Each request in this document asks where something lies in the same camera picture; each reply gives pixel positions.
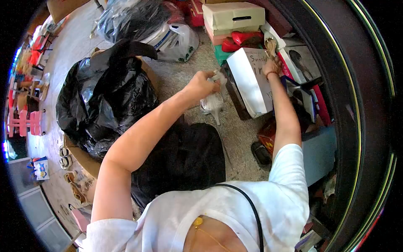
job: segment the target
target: brown box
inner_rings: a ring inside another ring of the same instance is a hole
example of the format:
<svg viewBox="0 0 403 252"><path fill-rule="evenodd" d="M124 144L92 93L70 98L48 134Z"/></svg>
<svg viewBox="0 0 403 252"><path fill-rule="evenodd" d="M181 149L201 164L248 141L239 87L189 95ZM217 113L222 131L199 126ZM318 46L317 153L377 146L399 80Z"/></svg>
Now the brown box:
<svg viewBox="0 0 403 252"><path fill-rule="evenodd" d="M268 0L247 0L252 4L256 4L265 8L267 11L266 21L273 27L280 38L292 37L293 27L286 18L272 5Z"/></svg>
<svg viewBox="0 0 403 252"><path fill-rule="evenodd" d="M90 0L47 0L48 10L55 24Z"/></svg>
<svg viewBox="0 0 403 252"><path fill-rule="evenodd" d="M257 133L259 142L261 142L270 155L273 156L274 139L276 137L276 119L270 118Z"/></svg>
<svg viewBox="0 0 403 252"><path fill-rule="evenodd" d="M159 77L154 73L147 63L143 61L141 68L146 72L148 78L153 85L156 94L158 94L158 84ZM100 171L101 163L95 159L93 159L88 152L85 152L77 145L73 144L68 136L63 135L64 146L69 149L70 153L77 159L77 162L95 179L98 178L98 173Z"/></svg>
<svg viewBox="0 0 403 252"><path fill-rule="evenodd" d="M245 2L245 0L199 0L202 4L220 4L230 2Z"/></svg>

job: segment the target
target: gold necklace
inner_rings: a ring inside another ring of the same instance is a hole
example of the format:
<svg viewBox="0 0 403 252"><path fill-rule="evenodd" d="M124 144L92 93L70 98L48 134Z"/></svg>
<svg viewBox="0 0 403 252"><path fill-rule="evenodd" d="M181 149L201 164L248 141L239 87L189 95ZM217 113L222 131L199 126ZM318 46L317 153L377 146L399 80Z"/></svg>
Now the gold necklace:
<svg viewBox="0 0 403 252"><path fill-rule="evenodd" d="M226 252L231 252L228 248L226 248L225 246L221 245L221 243L219 241L217 241L216 238L212 237L209 233L207 233L206 231L204 231L203 229L201 229L199 226L203 223L203 219L201 217L197 217L195 219L195 221L193 222L193 226L195 226L195 236L193 237L193 241L192 241L192 245L190 246L190 250L189 252L192 252L192 248L193 248L193 244L195 243L195 237L196 237L196 232L198 230L202 231L203 233L205 233L206 235L210 236L211 239L213 239L216 243L218 243L218 245L220 245Z"/></svg>

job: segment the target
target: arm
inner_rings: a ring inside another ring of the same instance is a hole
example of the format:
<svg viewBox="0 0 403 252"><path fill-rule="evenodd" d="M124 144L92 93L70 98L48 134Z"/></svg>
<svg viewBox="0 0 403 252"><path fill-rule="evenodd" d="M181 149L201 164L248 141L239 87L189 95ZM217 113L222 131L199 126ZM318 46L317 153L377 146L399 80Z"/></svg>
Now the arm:
<svg viewBox="0 0 403 252"><path fill-rule="evenodd" d="M131 173L144 163L161 137L188 108L219 90L219 84L207 81L213 75L197 72L183 90L142 117L114 142L101 164L91 222L132 220Z"/></svg>
<svg viewBox="0 0 403 252"><path fill-rule="evenodd" d="M274 110L276 111L276 138L274 140L273 160L283 146L287 144L301 146L301 128L298 117L278 77L280 70L278 60L270 58L263 69L263 73L267 76L272 89Z"/></svg>

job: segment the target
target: black strap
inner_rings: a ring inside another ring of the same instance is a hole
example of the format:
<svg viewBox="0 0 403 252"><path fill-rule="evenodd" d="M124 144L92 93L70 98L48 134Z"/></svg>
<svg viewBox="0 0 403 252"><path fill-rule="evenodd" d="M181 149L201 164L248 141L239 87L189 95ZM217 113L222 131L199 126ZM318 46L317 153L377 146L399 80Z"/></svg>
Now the black strap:
<svg viewBox="0 0 403 252"><path fill-rule="evenodd" d="M209 188L214 187L214 186L226 186L226 187L230 187L230 188L232 188L232 189L235 189L235 190L239 191L242 195L244 195L245 198L248 200L249 204L250 204L251 207L252 207L253 213L255 214L256 223L258 224L259 248L260 248L260 252L263 252L264 246L263 246L262 224L260 223L260 218L259 218L259 215L258 215L258 211L256 210L256 207L255 207L255 205L253 204L252 200L249 198L249 196L248 196L244 191L242 191L241 189L239 189L239 188L236 187L236 186L228 185L228 184L215 184L215 185L210 186Z"/></svg>

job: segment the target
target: white t-shirt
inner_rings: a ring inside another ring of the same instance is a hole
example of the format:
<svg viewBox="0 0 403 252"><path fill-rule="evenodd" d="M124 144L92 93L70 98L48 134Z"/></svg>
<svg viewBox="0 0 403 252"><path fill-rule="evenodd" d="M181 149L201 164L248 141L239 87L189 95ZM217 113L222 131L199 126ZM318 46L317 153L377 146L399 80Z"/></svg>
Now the white t-shirt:
<svg viewBox="0 0 403 252"><path fill-rule="evenodd" d="M288 144L278 152L269 181L230 181L254 203L263 229L265 251L290 251L309 216L302 150ZM138 221L106 219L87 226L86 251L181 252L199 215L228 225L249 252L259 251L258 227L251 205L229 187L167 192L147 205Z"/></svg>

